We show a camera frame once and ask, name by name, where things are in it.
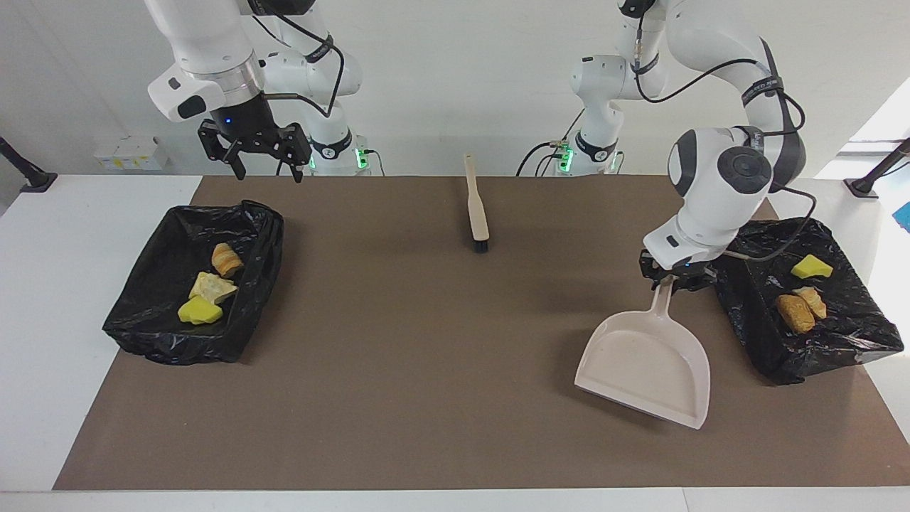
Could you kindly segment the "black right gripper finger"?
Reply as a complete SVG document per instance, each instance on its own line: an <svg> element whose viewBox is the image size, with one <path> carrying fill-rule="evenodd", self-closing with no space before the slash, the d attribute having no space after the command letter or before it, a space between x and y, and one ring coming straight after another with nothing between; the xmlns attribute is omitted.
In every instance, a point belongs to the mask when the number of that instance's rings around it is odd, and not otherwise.
<svg viewBox="0 0 910 512"><path fill-rule="evenodd" d="M247 169L240 158L241 149L244 149L242 140L230 142L225 146L221 142L220 135L214 120L204 119L200 123L198 137L207 157L212 161L219 161L230 166L238 181L244 181Z"/></svg>
<svg viewBox="0 0 910 512"><path fill-rule="evenodd" d="M312 148L303 127L299 123L291 123L279 127L276 134L277 141L272 148L273 158L279 160L279 166L289 166L291 177L296 183L302 182L312 158Z"/></svg>

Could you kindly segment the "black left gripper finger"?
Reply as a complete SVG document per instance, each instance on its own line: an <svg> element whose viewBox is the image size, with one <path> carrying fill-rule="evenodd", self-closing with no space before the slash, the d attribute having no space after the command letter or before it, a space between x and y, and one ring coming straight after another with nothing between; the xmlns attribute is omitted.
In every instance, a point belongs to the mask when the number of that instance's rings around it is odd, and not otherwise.
<svg viewBox="0 0 910 512"><path fill-rule="evenodd" d="M666 269L663 269L663 267L656 262L656 259L653 258L647 249L641 250L639 266L643 278L651 281L651 291L655 291L659 288L660 283L666 278Z"/></svg>
<svg viewBox="0 0 910 512"><path fill-rule="evenodd" d="M701 269L676 275L673 282L673 294L679 291L696 292L699 289L712 287L717 282L716 269Z"/></svg>

